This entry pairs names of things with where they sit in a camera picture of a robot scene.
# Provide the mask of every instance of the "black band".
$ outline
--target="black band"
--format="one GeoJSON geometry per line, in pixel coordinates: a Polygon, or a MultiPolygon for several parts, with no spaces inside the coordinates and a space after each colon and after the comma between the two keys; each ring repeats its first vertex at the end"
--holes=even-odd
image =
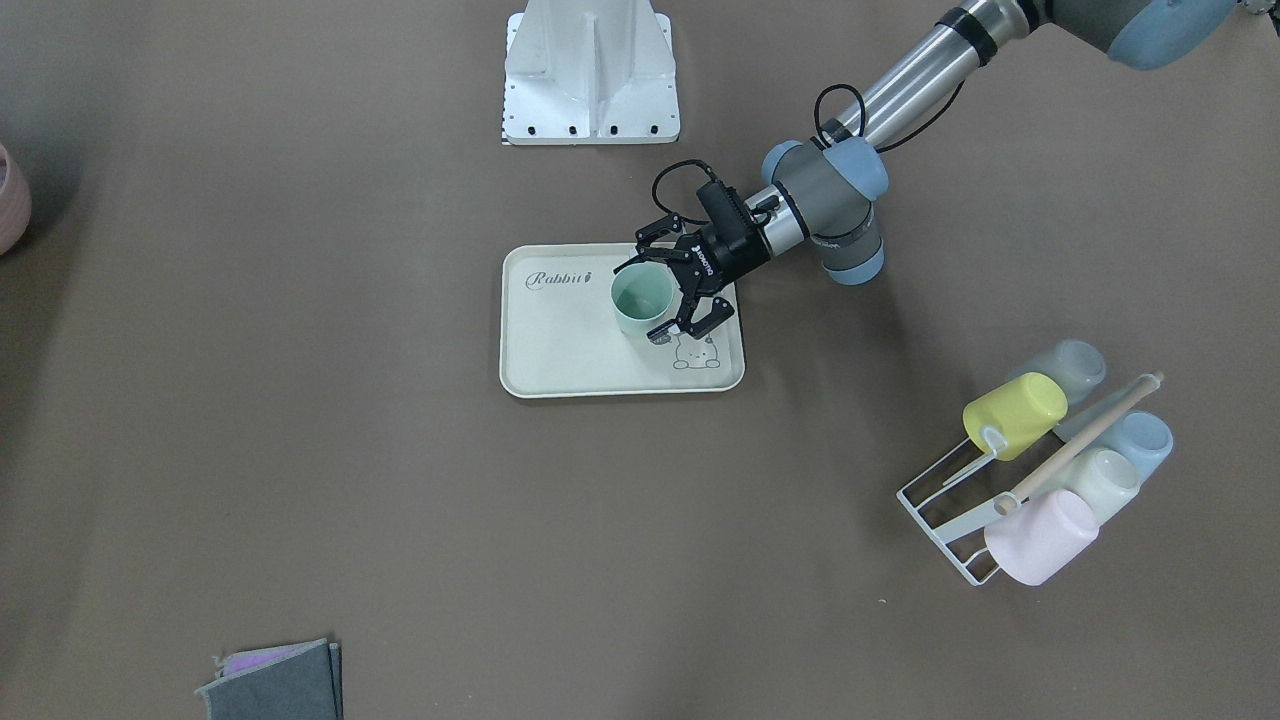
{"type": "Polygon", "coordinates": [[[1027,24],[1032,26],[1032,32],[1039,27],[1039,10],[1036,9],[1034,0],[1018,0],[1018,6],[1023,9],[1023,14],[1027,15],[1027,24]]]}
{"type": "Polygon", "coordinates": [[[854,137],[854,133],[849,132],[849,128],[845,127],[845,123],[837,120],[836,118],[832,118],[822,123],[822,132],[827,133],[827,136],[831,137],[832,145],[842,140],[849,140],[850,137],[854,137]]]}
{"type": "Polygon", "coordinates": [[[783,187],[781,182],[774,182],[773,187],[778,188],[778,195],[786,201],[787,208],[791,208],[791,217],[796,219],[796,224],[800,225],[800,234],[805,238],[809,237],[809,225],[804,222],[804,215],[800,214],[800,209],[796,208],[796,201],[791,199],[791,193],[783,187]]]}
{"type": "Polygon", "coordinates": [[[996,50],[1000,50],[991,33],[983,27],[982,20],[970,15],[969,10],[964,8],[951,8],[937,24],[956,31],[960,37],[969,41],[969,45],[973,45],[974,51],[978,53],[978,67],[986,67],[996,56],[996,50]]]}

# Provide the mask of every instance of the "brown floor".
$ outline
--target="brown floor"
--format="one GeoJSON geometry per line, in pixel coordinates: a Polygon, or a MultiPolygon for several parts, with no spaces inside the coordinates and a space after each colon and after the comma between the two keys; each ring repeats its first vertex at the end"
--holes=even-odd
{"type": "Polygon", "coordinates": [[[503,392],[512,247],[626,241],[686,156],[754,191],[947,4],[769,6],[658,3],[678,143],[512,149],[518,3],[0,5],[0,717],[200,717],[210,656],[320,635],[360,720],[1274,716],[1262,20],[1149,74],[1002,50],[887,156],[882,278],[740,283],[726,395],[503,392]],[[1062,337],[1167,373],[1178,450],[1050,584],[970,589],[892,493],[1062,337]]]}

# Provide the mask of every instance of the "blue joint cap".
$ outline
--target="blue joint cap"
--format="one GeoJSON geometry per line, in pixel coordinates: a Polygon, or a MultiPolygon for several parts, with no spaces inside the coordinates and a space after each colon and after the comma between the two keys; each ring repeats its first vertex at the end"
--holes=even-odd
{"type": "Polygon", "coordinates": [[[879,152],[865,140],[842,140],[823,150],[822,156],[867,200],[876,202],[888,190],[888,170],[884,169],[879,152]]]}
{"type": "Polygon", "coordinates": [[[1107,58],[1155,70],[1190,53],[1231,14],[1235,0],[1152,0],[1111,41],[1107,58]]]}
{"type": "Polygon", "coordinates": [[[884,269],[884,241],[881,241],[881,247],[876,251],[876,255],[868,258],[861,265],[855,265],[847,270],[832,270],[826,265],[822,269],[827,270],[831,279],[840,284],[863,284],[870,282],[872,278],[884,269]]]}
{"type": "Polygon", "coordinates": [[[782,156],[791,152],[791,149],[800,147],[804,145],[799,140],[783,140],[782,142],[773,146],[768,155],[764,156],[764,163],[760,164],[760,178],[764,179],[764,184],[773,184],[773,173],[778,172],[778,163],[782,161],[782,156]]]}

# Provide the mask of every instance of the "yellow cup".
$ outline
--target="yellow cup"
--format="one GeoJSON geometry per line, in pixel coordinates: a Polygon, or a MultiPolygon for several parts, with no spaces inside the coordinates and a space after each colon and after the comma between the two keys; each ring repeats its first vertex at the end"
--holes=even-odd
{"type": "Polygon", "coordinates": [[[1009,442],[997,460],[1012,460],[1066,416],[1066,393],[1047,375],[1027,373],[974,400],[964,409],[964,429],[983,452],[992,452],[982,437],[992,427],[1009,442]]]}

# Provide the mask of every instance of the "robotic arm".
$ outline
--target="robotic arm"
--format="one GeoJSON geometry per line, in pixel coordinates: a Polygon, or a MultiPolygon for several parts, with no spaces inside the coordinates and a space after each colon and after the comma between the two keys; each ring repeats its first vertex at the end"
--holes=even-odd
{"type": "MultiPolygon", "coordinates": [[[[698,201],[709,222],[676,213],[636,232],[635,263],[663,263],[681,290],[676,318],[649,333],[701,338],[733,315],[717,297],[726,286],[810,240],[838,283],[860,284],[883,266],[876,200],[888,190],[879,151],[937,102],[957,91],[1012,40],[1053,23],[1137,69],[1164,67],[1207,38],[1240,0],[968,0],[873,85],[865,97],[822,123],[809,142],[786,141],[765,156],[764,190],[746,200],[704,163],[698,201]],[[654,246],[668,234],[673,247],[654,246]],[[710,310],[694,320],[703,299],[710,310]]],[[[1274,0],[1243,0],[1253,13],[1272,13],[1274,0]]],[[[668,168],[654,181],[657,186],[668,168]]]]}

